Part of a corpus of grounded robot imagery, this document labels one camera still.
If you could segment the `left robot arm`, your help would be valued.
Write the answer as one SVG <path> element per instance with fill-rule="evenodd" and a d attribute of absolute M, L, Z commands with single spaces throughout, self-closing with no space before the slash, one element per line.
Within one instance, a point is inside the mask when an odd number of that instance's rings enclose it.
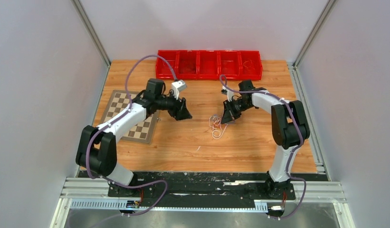
<path fill-rule="evenodd" d="M 97 127 L 87 125 L 82 130 L 76 164 L 86 168 L 90 178 L 99 176 L 120 186 L 127 197 L 136 195 L 139 184 L 134 181 L 134 173 L 117 162 L 117 143 L 132 127 L 157 111 L 167 111 L 176 121 L 191 119 L 186 99 L 179 97 L 186 87 L 183 80 L 175 80 L 169 93 L 164 94 L 164 81 L 149 79 L 146 89 L 115 117 Z"/>

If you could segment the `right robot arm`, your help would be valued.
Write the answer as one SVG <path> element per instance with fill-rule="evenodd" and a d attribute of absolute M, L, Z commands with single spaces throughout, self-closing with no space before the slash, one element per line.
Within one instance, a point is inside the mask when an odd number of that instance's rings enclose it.
<path fill-rule="evenodd" d="M 277 198 L 289 188 L 293 180 L 290 172 L 294 158 L 310 136 L 303 103 L 280 98 L 263 87 L 256 88 L 251 80 L 240 82 L 238 90 L 228 87 L 224 76 L 220 77 L 220 81 L 221 91 L 227 96 L 223 103 L 222 124 L 235 121 L 250 108 L 263 109 L 271 115 L 276 152 L 262 191 L 270 198 Z"/>

